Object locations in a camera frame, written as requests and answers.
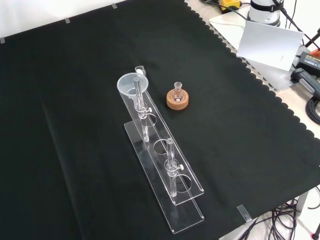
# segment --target white paper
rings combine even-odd
[[[241,7],[237,10],[243,16],[247,16],[250,7]],[[246,20],[234,12],[228,12],[209,19],[209,22],[218,32],[238,50],[240,40],[244,34]]]
[[[303,32],[247,21],[237,56],[289,71]]]

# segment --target cable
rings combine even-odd
[[[317,186],[315,188],[317,189],[318,193],[320,194],[320,189]],[[315,209],[318,209],[318,208],[320,208],[320,203],[316,207],[308,207],[308,209],[311,209],[311,210],[315,210]]]
[[[222,7],[222,8],[226,8],[226,9],[228,9],[229,11],[238,14],[240,17],[242,17],[244,20],[247,21],[247,19],[246,19],[243,15],[241,15],[241,14],[240,14],[239,12],[237,12],[236,10],[233,10],[231,7],[223,6],[223,5],[219,4],[219,3],[215,3],[215,2],[212,2],[212,1],[210,1],[210,0],[205,1],[205,3],[206,3],[206,4],[212,4],[212,5],[220,6],[220,7]]]
[[[317,114],[316,112],[316,107],[317,104],[319,103],[319,99],[317,99],[316,97],[312,97],[305,106],[305,112],[307,114],[307,116],[316,124],[320,125],[320,116]]]
[[[294,3],[293,14],[292,14],[292,17],[291,17],[292,20],[293,20],[294,17],[295,17],[296,7],[297,7],[297,0],[295,0],[295,3]]]
[[[291,65],[292,65],[292,67],[294,68],[294,69],[297,69],[297,67],[293,64],[293,63],[291,63]]]
[[[279,5],[279,3],[276,1],[276,0],[273,0],[274,4],[276,5]],[[302,32],[303,31],[296,25],[296,23],[292,20],[292,18],[287,14],[287,11],[284,10],[284,8],[280,9],[280,11],[283,13],[283,15],[285,15],[285,17],[293,24],[293,26],[295,26],[295,28],[299,31],[299,32]],[[313,43],[320,51],[320,47],[307,35],[307,34],[304,34],[306,36],[307,39],[309,39],[309,41],[311,43]]]
[[[271,239],[271,236],[273,236],[274,240],[285,240],[285,238],[281,235],[280,231],[276,227],[276,222],[278,221],[283,227],[290,230],[290,240],[295,239],[296,235],[296,226],[297,226],[297,200],[293,199],[290,204],[283,204],[281,207],[277,207],[271,211],[272,216],[265,218],[261,221],[258,221],[259,217],[253,222],[253,224],[250,225],[250,227],[243,233],[243,235],[239,238],[239,240],[247,240],[249,238],[250,232],[252,228],[260,223],[263,223],[267,220],[272,220],[272,226],[268,235],[268,239]],[[289,216],[292,218],[293,226],[287,226],[285,225],[282,220],[280,219],[280,216]]]
[[[288,18],[285,18],[285,29],[287,28],[287,24],[288,24]]]
[[[316,41],[320,37],[320,28],[316,32],[317,33],[313,36],[312,41]],[[306,43],[305,47],[308,48],[311,44],[312,42],[309,41]]]

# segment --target yellow device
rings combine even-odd
[[[233,10],[238,10],[242,5],[242,3],[237,0],[219,0],[219,4],[222,6],[229,7]],[[228,9],[222,6],[218,6],[222,14],[230,12]]]

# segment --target circular hole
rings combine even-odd
[[[152,113],[147,113],[146,117],[143,119],[140,119],[140,121],[143,126],[153,127],[154,125],[156,125],[157,117]]]
[[[191,189],[191,179],[187,175],[179,174],[175,176],[176,191],[185,193]]]
[[[167,154],[166,139],[159,139],[153,145],[153,150],[159,155]]]

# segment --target glass tube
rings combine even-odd
[[[170,177],[170,192],[172,197],[177,196],[177,181],[174,176]]]
[[[149,131],[148,126],[145,118],[141,118],[141,127],[143,133],[143,140],[148,143],[149,142]]]
[[[144,99],[142,97],[140,79],[139,77],[135,77],[133,81],[134,81],[135,94],[137,99],[137,108],[139,111],[142,111],[144,109]]]
[[[168,156],[168,167],[169,169],[174,169],[177,167],[177,163],[175,162],[174,140],[171,137],[166,140],[166,149]]]

